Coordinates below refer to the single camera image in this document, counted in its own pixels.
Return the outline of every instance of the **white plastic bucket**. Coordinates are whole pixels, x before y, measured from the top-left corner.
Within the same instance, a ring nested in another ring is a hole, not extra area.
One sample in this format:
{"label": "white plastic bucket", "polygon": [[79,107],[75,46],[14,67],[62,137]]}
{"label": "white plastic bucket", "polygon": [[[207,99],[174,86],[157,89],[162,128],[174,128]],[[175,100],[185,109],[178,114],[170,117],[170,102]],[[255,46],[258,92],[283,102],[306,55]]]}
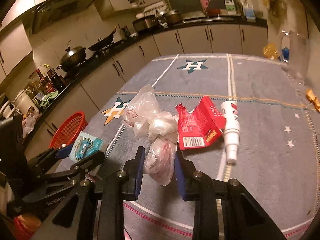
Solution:
{"label": "white plastic bucket", "polygon": [[31,106],[34,107],[34,109],[39,112],[39,109],[36,107],[36,105],[33,103],[31,98],[26,94],[25,90],[21,90],[19,94],[16,96],[15,100],[13,101],[13,104],[20,109],[20,111],[23,114],[28,113],[28,110]]}

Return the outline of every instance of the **green cloth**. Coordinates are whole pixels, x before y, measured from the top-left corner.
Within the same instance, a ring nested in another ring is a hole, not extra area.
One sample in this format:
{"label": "green cloth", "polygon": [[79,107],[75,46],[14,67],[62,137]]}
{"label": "green cloth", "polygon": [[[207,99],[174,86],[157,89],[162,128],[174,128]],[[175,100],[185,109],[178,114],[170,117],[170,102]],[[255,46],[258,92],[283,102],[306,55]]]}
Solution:
{"label": "green cloth", "polygon": [[40,106],[41,107],[46,107],[48,104],[49,104],[49,100],[50,99],[54,99],[58,96],[58,91],[55,91],[55,92],[51,92],[49,94],[47,94],[44,99],[42,100]]}

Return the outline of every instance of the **range hood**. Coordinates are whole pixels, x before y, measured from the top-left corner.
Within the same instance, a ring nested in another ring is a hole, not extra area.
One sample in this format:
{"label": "range hood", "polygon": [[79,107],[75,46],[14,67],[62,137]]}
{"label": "range hood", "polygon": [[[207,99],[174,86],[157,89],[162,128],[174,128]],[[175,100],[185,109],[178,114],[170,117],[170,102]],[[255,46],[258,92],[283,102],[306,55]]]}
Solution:
{"label": "range hood", "polygon": [[31,20],[31,35],[43,30],[52,22],[87,9],[94,0],[48,0],[34,12]]}

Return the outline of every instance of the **barcode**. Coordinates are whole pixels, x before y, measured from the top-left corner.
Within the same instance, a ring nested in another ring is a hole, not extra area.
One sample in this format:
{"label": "barcode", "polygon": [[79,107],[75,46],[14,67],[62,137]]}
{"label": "barcode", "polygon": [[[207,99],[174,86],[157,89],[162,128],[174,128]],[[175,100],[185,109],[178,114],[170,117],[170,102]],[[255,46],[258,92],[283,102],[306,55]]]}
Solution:
{"label": "barcode", "polygon": [[184,137],[183,145],[184,147],[204,146],[204,141],[202,137]]}

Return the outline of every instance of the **black countertop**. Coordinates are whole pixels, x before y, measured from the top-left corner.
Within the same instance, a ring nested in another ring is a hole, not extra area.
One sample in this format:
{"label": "black countertop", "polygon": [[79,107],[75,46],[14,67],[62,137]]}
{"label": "black countertop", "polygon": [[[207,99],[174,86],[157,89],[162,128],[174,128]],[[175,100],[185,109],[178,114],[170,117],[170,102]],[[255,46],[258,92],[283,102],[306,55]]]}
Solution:
{"label": "black countertop", "polygon": [[153,34],[166,32],[174,29],[185,28],[185,27],[211,25],[211,24],[243,24],[243,25],[254,25],[254,26],[264,27],[264,28],[267,28],[268,26],[267,21],[264,19],[256,19],[255,22],[252,22],[252,21],[247,21],[246,19],[243,19],[240,16],[223,16],[220,18],[188,21],[186,23],[170,26],[169,28],[161,28],[161,29],[153,30],[151,32],[130,38],[126,41],[119,41],[115,43],[115,45],[109,50],[108,53],[104,55],[100,55],[97,58],[94,56],[90,57],[78,67],[79,73],[74,78],[69,80],[68,86],[50,103],[50,105],[44,111],[42,111],[42,114],[37,120],[33,131],[29,135],[27,135],[27,137],[24,139],[23,149],[25,150],[27,148],[28,144],[32,140],[37,130],[40,128],[40,126],[43,124],[43,122],[49,116],[49,114],[55,109],[58,103],[60,103],[60,101],[65,97],[65,95],[68,94],[77,84],[80,83],[81,80],[83,80],[86,76],[88,76],[92,71],[97,69],[104,62],[108,61],[119,52],[123,51],[129,46]]}

